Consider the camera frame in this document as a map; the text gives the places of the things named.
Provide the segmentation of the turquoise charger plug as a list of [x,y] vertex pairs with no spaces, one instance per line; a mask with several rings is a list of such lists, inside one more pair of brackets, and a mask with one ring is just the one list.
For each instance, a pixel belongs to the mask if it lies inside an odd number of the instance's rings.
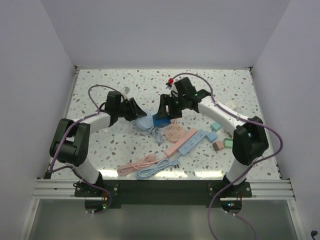
[[214,122],[210,125],[210,128],[213,132],[218,132],[222,128],[222,126],[219,123]]

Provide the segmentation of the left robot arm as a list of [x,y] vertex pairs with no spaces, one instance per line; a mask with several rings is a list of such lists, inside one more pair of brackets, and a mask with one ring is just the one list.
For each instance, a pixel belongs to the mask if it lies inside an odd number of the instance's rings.
[[62,118],[57,125],[49,148],[52,162],[51,173],[71,169],[86,184],[86,191],[99,196],[104,190],[102,174],[91,164],[89,142],[91,134],[111,127],[119,118],[134,121],[145,117],[135,99],[126,98],[119,91],[110,91],[106,101],[97,107],[95,113],[75,119]]

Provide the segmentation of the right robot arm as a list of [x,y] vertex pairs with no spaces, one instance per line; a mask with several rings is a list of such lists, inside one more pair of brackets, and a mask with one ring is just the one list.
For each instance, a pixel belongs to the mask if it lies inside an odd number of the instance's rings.
[[214,120],[232,135],[234,161],[224,175],[222,189],[227,196],[235,196],[246,179],[245,171],[269,148],[262,120],[235,112],[214,100],[205,89],[196,90],[187,77],[177,81],[171,78],[166,86],[171,93],[161,94],[156,120],[181,118],[182,111],[189,109]]

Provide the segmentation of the pink round socket base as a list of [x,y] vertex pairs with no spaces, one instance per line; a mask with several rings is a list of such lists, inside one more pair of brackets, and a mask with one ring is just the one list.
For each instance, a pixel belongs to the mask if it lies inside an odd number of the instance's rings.
[[179,124],[170,124],[165,128],[165,138],[170,143],[176,143],[186,134],[185,129]]

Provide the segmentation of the light blue charger plug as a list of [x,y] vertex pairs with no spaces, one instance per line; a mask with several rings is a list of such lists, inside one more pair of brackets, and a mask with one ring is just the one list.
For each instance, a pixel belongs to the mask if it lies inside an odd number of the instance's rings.
[[207,133],[205,137],[210,143],[214,142],[218,138],[214,131]]

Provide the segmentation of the light blue power strip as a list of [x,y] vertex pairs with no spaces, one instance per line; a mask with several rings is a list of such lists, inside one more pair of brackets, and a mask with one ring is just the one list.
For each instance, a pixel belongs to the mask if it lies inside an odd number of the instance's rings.
[[197,144],[206,137],[207,133],[203,129],[199,129],[190,139],[188,139],[179,149],[178,152],[185,156],[188,154]]

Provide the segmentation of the pink power strip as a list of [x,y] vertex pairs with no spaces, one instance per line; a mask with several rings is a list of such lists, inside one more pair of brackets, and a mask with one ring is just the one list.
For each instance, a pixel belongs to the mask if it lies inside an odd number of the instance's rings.
[[195,128],[192,128],[190,131],[188,131],[180,140],[178,140],[172,147],[170,147],[166,152],[165,155],[169,158],[172,155],[174,155],[178,149],[187,141],[189,140],[197,130]]

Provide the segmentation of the light blue round socket base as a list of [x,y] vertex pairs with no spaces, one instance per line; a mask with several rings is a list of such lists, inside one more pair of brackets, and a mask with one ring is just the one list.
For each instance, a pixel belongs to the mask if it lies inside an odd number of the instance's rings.
[[135,119],[135,125],[139,130],[148,131],[154,127],[153,116],[148,113],[146,116],[138,117]]

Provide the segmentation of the blue cube socket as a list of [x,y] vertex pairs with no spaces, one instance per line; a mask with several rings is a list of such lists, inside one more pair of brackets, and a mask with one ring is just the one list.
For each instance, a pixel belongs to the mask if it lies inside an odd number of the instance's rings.
[[166,113],[156,113],[152,116],[155,128],[164,128],[171,124],[171,118]]

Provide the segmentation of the light green charger plug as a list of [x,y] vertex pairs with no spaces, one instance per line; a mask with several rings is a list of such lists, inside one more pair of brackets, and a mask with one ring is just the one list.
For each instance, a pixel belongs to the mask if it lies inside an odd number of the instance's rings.
[[225,138],[223,140],[223,145],[225,148],[232,149],[233,148],[233,139],[232,138]]

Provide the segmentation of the pink brown charger plug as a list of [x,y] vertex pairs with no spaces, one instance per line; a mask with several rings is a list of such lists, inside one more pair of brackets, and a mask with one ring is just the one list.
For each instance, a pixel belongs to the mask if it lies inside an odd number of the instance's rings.
[[217,152],[220,150],[223,150],[225,148],[225,145],[222,141],[216,141],[212,144],[213,149]]

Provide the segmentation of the white tiger cube socket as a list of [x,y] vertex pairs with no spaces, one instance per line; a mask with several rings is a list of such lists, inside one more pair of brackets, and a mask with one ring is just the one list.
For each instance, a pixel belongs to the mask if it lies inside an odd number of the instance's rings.
[[226,102],[224,105],[234,111],[237,109],[237,104],[233,100]]

